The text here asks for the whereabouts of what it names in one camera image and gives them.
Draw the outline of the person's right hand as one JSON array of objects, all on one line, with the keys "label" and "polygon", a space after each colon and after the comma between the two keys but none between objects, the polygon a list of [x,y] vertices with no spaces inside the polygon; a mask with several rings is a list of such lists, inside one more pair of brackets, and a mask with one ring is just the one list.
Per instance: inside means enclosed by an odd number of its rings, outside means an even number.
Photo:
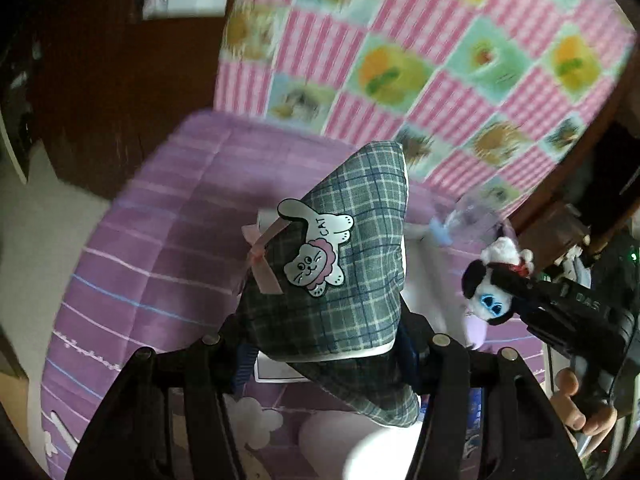
[{"label": "person's right hand", "polygon": [[578,408],[574,397],[582,393],[582,384],[570,368],[560,370],[555,376],[555,387],[556,391],[550,402],[560,421],[568,429],[581,431],[593,440],[608,435],[617,422],[617,410],[614,406],[600,403],[590,415]]}]

